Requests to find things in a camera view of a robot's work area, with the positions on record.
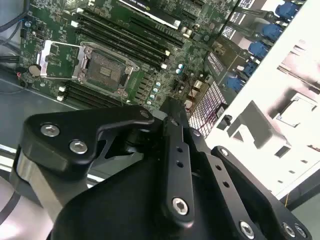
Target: capacitor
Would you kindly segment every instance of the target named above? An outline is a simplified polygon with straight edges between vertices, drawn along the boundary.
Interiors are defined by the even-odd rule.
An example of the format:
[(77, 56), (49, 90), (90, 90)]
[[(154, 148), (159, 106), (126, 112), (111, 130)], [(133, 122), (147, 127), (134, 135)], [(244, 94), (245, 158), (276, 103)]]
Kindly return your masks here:
[(200, 27), (200, 25), (199, 24), (195, 24), (195, 25), (193, 25), (193, 29), (195, 30), (195, 31), (197, 31), (198, 29), (199, 29), (199, 27)]
[(185, 26), (183, 26), (180, 30), (180, 32), (182, 32), (183, 34), (187, 31), (187, 28)]
[(191, 36), (192, 32), (193, 32), (192, 30), (188, 29), (188, 30), (185, 32), (185, 34), (187, 34), (188, 36)]

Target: ram slot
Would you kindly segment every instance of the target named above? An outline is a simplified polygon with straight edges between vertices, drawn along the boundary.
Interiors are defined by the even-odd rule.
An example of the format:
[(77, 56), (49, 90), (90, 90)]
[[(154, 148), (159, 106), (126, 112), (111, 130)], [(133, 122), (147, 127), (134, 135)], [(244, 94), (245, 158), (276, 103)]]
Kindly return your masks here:
[(78, 83), (69, 81), (66, 85), (66, 99), (68, 100), (96, 108), (117, 107), (123, 105), (123, 103), (116, 99), (103, 95)]
[(144, 30), (146, 31), (149, 31), (150, 33), (153, 33), (155, 35), (158, 35), (159, 37), (167, 40), (168, 42), (170, 42), (171, 44), (177, 46), (178, 48), (182, 48), (183, 45), (184, 45), (184, 42), (179, 40), (179, 39), (176, 39), (175, 37), (172, 37), (168, 34), (165, 34), (164, 32), (152, 27), (152, 26), (149, 26), (147, 24), (145, 24), (144, 22), (132, 17), (130, 19), (130, 22), (135, 24), (135, 25), (138, 25), (139, 27), (143, 28)]
[(158, 53), (160, 56), (166, 56), (166, 51), (168, 49), (164, 46), (144, 36), (137, 35), (136, 32), (116, 24), (88, 9), (85, 9), (84, 12), (78, 13), (78, 19), (86, 20), (92, 24), (105, 28), (105, 30), (112, 32), (128, 41), (134, 42), (143, 48), (147, 48), (154, 53)]
[(133, 51), (132, 49), (125, 47), (116, 41), (113, 41), (108, 38), (103, 38), (103, 37), (101, 37), (101, 35), (99, 33), (93, 32), (93, 31), (91, 31), (89, 29), (85, 29), (85, 28), (77, 29), (76, 33), (83, 34), (83, 35), (89, 37), (90, 39), (92, 39), (93, 41), (97, 41), (97, 42), (101, 43), (102, 45), (109, 46), (112, 49), (118, 50), (124, 54), (127, 54), (127, 55), (135, 58), (135, 59), (138, 59), (138, 60), (140, 60), (150, 66), (153, 66), (157, 70), (161, 69), (159, 61), (155, 61), (153, 59), (150, 59), (150, 58), (146, 57), (145, 55), (141, 54), (140, 52)]
[(127, 48), (130, 48), (134, 51), (137, 51), (138, 53), (146, 56), (149, 59), (153, 59), (159, 63), (162, 63), (165, 60), (165, 56), (159, 56), (158, 54), (154, 54), (153, 52), (150, 52), (148, 49), (144, 49), (136, 45), (135, 43), (132, 43), (130, 41), (127, 41), (124, 38), (119, 37), (118, 35), (115, 35), (111, 32), (105, 31), (105, 29), (92, 25), (91, 23), (88, 23), (86, 21), (80, 21), (81, 28), (90, 29), (92, 32), (95, 32), (97, 34), (100, 34), (110, 40), (113, 40)]

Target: black cable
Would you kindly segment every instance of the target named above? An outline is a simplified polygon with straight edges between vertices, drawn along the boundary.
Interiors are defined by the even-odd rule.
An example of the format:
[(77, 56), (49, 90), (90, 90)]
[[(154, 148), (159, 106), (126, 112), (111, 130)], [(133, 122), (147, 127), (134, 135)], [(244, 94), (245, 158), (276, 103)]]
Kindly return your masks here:
[(20, 55), (21, 54), (21, 51), (18, 47), (16, 46), (13, 46), (12, 44), (10, 43), (5, 43), (3, 44), (3, 46), (5, 46), (6, 48), (10, 49), (12, 52), (14, 52), (15, 54), (18, 54)]
[(8, 39), (6, 39), (6, 40), (0, 40), (0, 46), (1, 46), (1, 45), (6, 45), (8, 42), (10, 42), (11, 39), (12, 39), (12, 38), (16, 35), (16, 33), (18, 32), (19, 27), (20, 27), (20, 22), (17, 23), (14, 31), (11, 33), (11, 35), (8, 37)]
[(16, 91), (0, 91), (0, 94), (8, 94), (8, 95), (18, 94), (18, 93), (21, 93), (22, 91), (26, 90), (28, 87), (28, 83), (22, 77), (21, 77), (21, 80), (24, 82), (23, 88), (16, 90)]
[(19, 56), (0, 56), (0, 63), (18, 64)]
[(0, 26), (0, 33), (4, 32), (5, 30), (11, 28), (14, 24), (19, 22), (21, 19), (23, 19), (29, 12), (29, 7), (30, 7), (30, 0), (24, 0), (24, 7), (23, 7), (23, 12), (16, 16), (14, 19), (11, 21), (7, 22), (6, 24)]

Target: black robotic arm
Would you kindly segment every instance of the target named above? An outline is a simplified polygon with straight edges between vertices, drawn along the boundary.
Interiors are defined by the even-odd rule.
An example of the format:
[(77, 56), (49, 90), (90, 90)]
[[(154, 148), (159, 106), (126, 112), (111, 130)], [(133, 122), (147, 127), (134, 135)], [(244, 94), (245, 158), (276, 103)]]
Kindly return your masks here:
[[(167, 99), (28, 118), (11, 172), (48, 211), (52, 240), (311, 240), (306, 227), (227, 149), (210, 150)], [(88, 189), (92, 164), (143, 153)]]

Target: cable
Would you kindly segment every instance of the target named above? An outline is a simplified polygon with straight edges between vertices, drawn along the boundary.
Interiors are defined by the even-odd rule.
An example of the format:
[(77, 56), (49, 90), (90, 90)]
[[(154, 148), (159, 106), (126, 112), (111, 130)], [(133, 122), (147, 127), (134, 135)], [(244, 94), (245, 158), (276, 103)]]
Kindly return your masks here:
[(23, 88), (21, 88), (21, 89), (19, 89), (19, 90), (17, 90), (17, 91), (0, 91), (0, 94), (8, 94), (8, 95), (18, 94), (18, 93), (21, 93), (22, 91), (24, 91), (25, 89), (27, 89), (28, 83), (26, 82), (26, 80), (24, 80), (23, 78), (21, 78), (21, 73), (18, 72), (16, 75), (17, 75), (18, 79), (21, 79), (21, 80), (24, 82)]
[(206, 121), (204, 122), (204, 124), (202, 124), (197, 130), (202, 129), (212, 118), (215, 117), (215, 113), (212, 112), (211, 115), (206, 119)]
[(0, 63), (18, 64), (19, 56), (0, 56)]
[(8, 39), (6, 39), (6, 40), (1, 40), (1, 41), (0, 41), (0, 46), (1, 46), (1, 45), (6, 45), (8, 42), (10, 42), (11, 39), (12, 39), (12, 38), (16, 35), (16, 33), (18, 32), (19, 27), (20, 27), (20, 21), (17, 23), (14, 31), (11, 33), (11, 35), (8, 37)]
[(0, 33), (4, 32), (8, 28), (11, 28), (14, 24), (19, 22), (21, 19), (23, 19), (29, 12), (29, 7), (30, 7), (30, 0), (24, 0), (24, 7), (23, 7), (23, 12), (16, 16), (14, 19), (11, 21), (7, 22), (6, 24), (0, 26)]
[(13, 46), (12, 44), (10, 43), (5, 43), (3, 44), (3, 46), (5, 46), (6, 48), (10, 49), (12, 52), (14, 52), (15, 54), (18, 54), (20, 55), (21, 54), (21, 51), (19, 48), (17, 48), (16, 46)]
[(285, 203), (284, 203), (284, 206), (287, 207), (288, 205), (288, 197), (289, 197), (289, 194), (290, 192), (286, 195), (286, 198), (285, 198)]

